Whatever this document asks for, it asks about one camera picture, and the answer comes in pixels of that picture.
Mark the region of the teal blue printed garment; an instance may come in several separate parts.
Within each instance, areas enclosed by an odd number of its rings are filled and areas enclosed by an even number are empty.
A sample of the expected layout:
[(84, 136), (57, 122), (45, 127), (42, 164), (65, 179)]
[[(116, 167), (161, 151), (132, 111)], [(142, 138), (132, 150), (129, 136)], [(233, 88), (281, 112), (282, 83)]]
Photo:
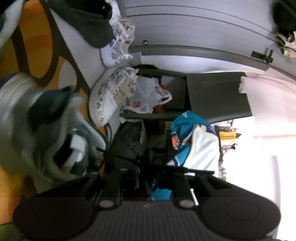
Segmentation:
[(215, 130), (202, 117), (188, 110), (178, 116), (171, 123), (171, 143), (176, 155), (166, 164), (168, 166), (181, 167), (191, 148), (191, 137), (196, 127), (205, 127), (205, 133), (210, 137), (217, 137)]

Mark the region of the grey sneaker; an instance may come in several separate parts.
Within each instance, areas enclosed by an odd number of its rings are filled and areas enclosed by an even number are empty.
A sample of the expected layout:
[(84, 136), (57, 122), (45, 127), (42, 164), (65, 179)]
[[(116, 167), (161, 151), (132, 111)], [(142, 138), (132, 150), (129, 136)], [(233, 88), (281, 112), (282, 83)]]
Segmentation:
[(18, 26), (25, 3), (25, 0), (1, 0), (1, 54)]
[(30, 75), (1, 80), (1, 167), (49, 185), (97, 171), (106, 137), (79, 112), (71, 87), (45, 90)]

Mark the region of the black slipper near door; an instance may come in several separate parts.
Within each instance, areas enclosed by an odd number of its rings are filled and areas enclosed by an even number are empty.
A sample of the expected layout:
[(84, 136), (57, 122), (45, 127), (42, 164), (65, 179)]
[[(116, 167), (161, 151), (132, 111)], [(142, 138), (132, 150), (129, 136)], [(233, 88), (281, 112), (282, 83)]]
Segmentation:
[(113, 39), (112, 6), (106, 1), (47, 1), (48, 6), (71, 25), (92, 47), (103, 48)]

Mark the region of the dark shoe rack frame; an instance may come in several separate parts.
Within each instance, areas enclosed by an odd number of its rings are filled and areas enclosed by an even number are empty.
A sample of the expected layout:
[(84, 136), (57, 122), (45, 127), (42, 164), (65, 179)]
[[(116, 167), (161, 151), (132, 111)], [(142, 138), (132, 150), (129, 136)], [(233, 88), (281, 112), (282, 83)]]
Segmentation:
[(153, 65), (140, 65), (139, 75), (172, 77), (184, 82), (181, 87), (181, 108), (170, 108), (168, 113), (121, 113), (126, 120), (173, 121), (181, 113), (191, 110), (208, 123), (218, 123), (252, 116), (246, 94), (239, 93), (243, 72), (185, 74), (161, 70)]

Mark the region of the white plastic bag red print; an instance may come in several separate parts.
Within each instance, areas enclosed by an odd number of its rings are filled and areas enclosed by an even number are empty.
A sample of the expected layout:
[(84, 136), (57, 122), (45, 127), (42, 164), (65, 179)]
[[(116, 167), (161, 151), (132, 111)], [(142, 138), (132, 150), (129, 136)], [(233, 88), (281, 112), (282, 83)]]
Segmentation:
[(157, 105), (171, 101), (172, 94), (159, 85), (158, 79), (139, 76), (135, 85), (135, 93), (124, 104), (122, 111), (134, 113), (152, 113)]

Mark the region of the white patterned sneaker far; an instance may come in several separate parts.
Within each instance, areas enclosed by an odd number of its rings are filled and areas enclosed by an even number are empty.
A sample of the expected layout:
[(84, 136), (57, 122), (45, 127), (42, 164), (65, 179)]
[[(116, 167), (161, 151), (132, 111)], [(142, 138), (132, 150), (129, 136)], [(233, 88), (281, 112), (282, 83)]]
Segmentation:
[(114, 38), (100, 49), (103, 64), (113, 67), (133, 58), (128, 48), (134, 41), (135, 25), (128, 19), (119, 16), (111, 21)]

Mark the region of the green leaf mat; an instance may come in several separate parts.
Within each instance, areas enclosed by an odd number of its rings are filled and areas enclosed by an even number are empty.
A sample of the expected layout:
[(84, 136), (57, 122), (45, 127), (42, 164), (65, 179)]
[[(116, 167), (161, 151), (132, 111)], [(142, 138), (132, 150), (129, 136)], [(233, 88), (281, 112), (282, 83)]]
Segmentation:
[(19, 231), (13, 223), (1, 225), (0, 241), (19, 241), (21, 239)]

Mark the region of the orange cat-shaped floor mat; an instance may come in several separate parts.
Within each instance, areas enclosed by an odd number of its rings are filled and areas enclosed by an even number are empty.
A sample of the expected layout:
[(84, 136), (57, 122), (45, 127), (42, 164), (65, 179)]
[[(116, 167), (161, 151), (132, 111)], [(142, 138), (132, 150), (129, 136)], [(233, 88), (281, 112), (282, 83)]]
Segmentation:
[[(61, 86), (74, 85), (74, 82), (66, 84), (66, 77), (69, 77), (71, 81), (77, 80), (79, 96), (86, 97), (90, 88), (86, 87), (72, 53), (63, 46), (61, 38), (53, 40), (53, 36), (60, 33), (56, 27), (52, 30), (54, 20), (48, 19), (47, 11), (39, 1), (25, 3), (18, 26), (1, 54), (1, 81), (10, 74), (24, 72), (33, 75), (37, 84), (45, 89), (54, 89), (58, 81)], [(72, 70), (77, 79), (70, 76)], [(1, 225), (12, 223), (13, 212), (21, 198), (34, 193), (29, 187), (31, 184), (25, 183), (24, 172), (11, 171), (2, 165), (19, 160), (10, 156), (4, 130), (1, 127)]]

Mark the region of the white sneaker with beige laces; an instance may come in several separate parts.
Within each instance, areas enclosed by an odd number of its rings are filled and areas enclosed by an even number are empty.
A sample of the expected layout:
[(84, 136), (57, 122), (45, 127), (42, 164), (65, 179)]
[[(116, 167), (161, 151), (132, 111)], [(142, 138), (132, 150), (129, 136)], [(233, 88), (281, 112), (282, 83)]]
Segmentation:
[(88, 109), (96, 126), (105, 126), (118, 107), (134, 95), (137, 73), (138, 69), (131, 67), (112, 67), (95, 83), (89, 95)]

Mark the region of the grey door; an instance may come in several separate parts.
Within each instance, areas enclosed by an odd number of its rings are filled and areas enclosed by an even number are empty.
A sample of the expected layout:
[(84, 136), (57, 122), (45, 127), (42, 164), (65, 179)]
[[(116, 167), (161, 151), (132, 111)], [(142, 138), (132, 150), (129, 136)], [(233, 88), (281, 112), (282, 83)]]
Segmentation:
[(119, 1), (135, 24), (133, 52), (211, 58), (295, 78), (275, 40), (273, 1)]

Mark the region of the white cloth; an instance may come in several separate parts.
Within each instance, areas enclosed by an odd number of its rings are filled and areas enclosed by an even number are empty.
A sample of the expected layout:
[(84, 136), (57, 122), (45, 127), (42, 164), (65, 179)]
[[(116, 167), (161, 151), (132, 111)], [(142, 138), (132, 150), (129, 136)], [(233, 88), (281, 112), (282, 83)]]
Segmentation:
[(191, 147), (183, 167), (214, 171), (214, 175), (217, 176), (219, 158), (218, 137), (214, 133), (207, 132), (206, 126), (197, 125), (194, 128)]

